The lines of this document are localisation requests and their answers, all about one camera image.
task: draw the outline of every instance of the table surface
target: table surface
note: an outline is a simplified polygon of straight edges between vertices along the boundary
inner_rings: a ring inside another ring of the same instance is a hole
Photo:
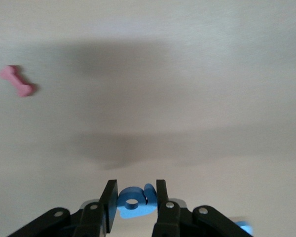
[[[1,0],[5,65],[38,90],[0,79],[0,236],[108,179],[165,179],[190,210],[296,237],[296,0]]]

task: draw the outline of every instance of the gray surface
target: gray surface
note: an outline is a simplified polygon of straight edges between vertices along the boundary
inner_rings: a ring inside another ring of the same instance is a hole
[[[0,1],[0,236],[167,180],[169,196],[296,237],[296,0]],[[110,236],[150,236],[156,214]]]

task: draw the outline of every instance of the screw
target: screw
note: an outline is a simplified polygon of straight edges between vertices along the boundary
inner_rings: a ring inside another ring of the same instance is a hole
[[[60,217],[62,216],[64,213],[62,211],[57,211],[54,215],[54,217]]]
[[[174,207],[174,204],[172,202],[167,202],[166,203],[166,207],[167,208],[173,208]]]
[[[204,207],[201,207],[200,209],[198,209],[198,212],[203,214],[203,215],[206,215],[208,213],[208,210]]]
[[[97,208],[98,208],[98,206],[97,206],[96,204],[90,206],[90,210],[95,210],[95,209],[97,209]]]

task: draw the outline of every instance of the blue object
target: blue object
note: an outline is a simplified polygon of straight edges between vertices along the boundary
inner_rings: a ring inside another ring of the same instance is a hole
[[[237,224],[237,226],[240,226],[245,232],[247,232],[250,235],[253,235],[252,226],[250,226],[248,222],[238,221],[238,222],[235,222],[235,223]]]
[[[127,202],[134,199],[136,203]],[[128,187],[122,190],[117,199],[117,209],[124,219],[151,214],[157,208],[157,194],[152,184],[146,184],[144,190]]]

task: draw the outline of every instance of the pink object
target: pink object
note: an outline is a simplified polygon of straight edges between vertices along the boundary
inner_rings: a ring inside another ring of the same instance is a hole
[[[22,78],[17,74],[17,67],[6,66],[0,71],[0,77],[8,80],[18,91],[20,97],[26,97],[34,92],[34,86],[25,84]]]

